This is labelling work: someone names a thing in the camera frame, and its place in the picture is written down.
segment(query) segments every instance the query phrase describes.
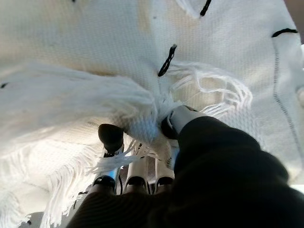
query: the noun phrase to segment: black knob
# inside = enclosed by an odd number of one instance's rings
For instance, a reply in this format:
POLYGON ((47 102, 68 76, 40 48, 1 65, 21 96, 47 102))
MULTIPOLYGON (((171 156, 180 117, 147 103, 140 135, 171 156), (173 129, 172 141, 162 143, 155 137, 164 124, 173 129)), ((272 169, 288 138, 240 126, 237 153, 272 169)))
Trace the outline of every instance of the black knob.
POLYGON ((112 124, 102 124, 98 128, 98 136, 109 154, 119 150, 124 143, 124 131, 112 124))

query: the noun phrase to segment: dark fabric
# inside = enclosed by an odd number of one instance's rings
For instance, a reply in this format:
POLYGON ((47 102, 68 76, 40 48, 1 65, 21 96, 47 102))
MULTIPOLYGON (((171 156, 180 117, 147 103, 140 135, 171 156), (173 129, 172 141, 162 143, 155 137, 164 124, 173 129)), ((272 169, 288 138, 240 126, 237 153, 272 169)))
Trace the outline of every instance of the dark fabric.
POLYGON ((303 195, 251 136, 212 117, 181 131, 170 195, 89 195, 70 227, 304 227, 303 195))

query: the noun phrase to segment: black stitching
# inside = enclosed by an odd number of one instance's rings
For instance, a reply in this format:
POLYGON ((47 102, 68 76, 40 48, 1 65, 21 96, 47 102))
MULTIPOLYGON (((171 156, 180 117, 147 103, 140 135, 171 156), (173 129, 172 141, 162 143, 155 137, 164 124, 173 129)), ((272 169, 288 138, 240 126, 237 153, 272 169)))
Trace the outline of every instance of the black stitching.
POLYGON ((4 89, 4 87, 6 87, 7 85, 8 85, 8 82, 3 83, 3 84, 0 86, 0 88, 1 88, 1 89, 4 89))
POLYGON ((176 47, 177 47, 177 45, 173 44, 173 46, 170 48, 169 56, 166 59, 165 63, 162 65, 161 70, 158 73, 158 77, 163 76, 167 72, 167 70, 168 70, 168 68, 170 66, 170 62, 171 62, 171 60, 174 57, 174 52, 175 52, 176 47))
POLYGON ((298 152, 299 152, 300 157, 301 157, 301 161, 302 161, 301 162, 301 164, 302 164, 301 170, 303 170, 303 168, 304 168, 303 167, 304 155, 302 153, 300 142, 299 142, 299 139, 298 139, 296 131, 295 131, 295 125, 294 125, 294 123, 292 121, 292 118, 289 115, 288 110, 283 105, 283 103, 282 103, 282 101, 281 101, 281 99, 279 97, 278 90, 277 90, 277 83, 278 83, 278 78, 279 78, 279 68, 280 68, 280 58, 279 58, 279 53, 278 53, 278 50, 277 50, 277 47, 276 47, 274 41, 273 41, 273 46, 274 46, 274 50, 275 50, 275 72, 274 72, 273 98, 274 98, 275 102, 277 102, 278 105, 280 106, 281 111, 284 113, 284 115, 285 115, 285 117, 286 117, 286 119, 288 121, 289 128, 290 128, 291 133, 292 133, 292 135, 294 137, 295 144, 297 146, 298 152))
POLYGON ((202 11, 200 12, 200 15, 201 15, 202 17, 205 16, 205 14, 206 14, 206 12, 207 12, 207 10, 208 10, 208 8, 209 8, 210 3, 211 3, 211 0, 207 0, 207 2, 206 2, 206 4, 205 4, 204 8, 203 8, 202 11))
POLYGON ((275 32, 275 33, 272 35, 272 38, 278 37, 278 36, 280 36, 282 33, 287 33, 287 32, 298 33, 298 31, 295 30, 295 29, 290 29, 290 28, 288 29, 288 28, 285 28, 285 29, 282 29, 282 30, 280 30, 280 31, 275 32))

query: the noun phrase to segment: woven fabric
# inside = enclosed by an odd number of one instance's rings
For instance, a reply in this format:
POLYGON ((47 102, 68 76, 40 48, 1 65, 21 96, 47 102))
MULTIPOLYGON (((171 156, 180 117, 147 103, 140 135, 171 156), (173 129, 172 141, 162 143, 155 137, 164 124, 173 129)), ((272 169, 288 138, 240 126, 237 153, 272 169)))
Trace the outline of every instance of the woven fabric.
POLYGON ((0 228, 36 211, 60 224, 92 168, 136 159, 98 163, 101 123, 169 161, 158 126, 180 104, 248 132, 304 184, 303 57, 282 0, 0 0, 0 21, 0 228))

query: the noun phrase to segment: black sleeve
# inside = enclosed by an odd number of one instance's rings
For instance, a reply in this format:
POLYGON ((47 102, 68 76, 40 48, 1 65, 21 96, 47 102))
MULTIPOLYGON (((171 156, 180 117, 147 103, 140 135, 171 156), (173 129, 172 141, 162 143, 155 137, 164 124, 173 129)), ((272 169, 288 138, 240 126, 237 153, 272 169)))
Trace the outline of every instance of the black sleeve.
POLYGON ((151 216, 158 227, 304 227, 302 194, 250 135, 200 117, 178 142, 171 203, 151 216))

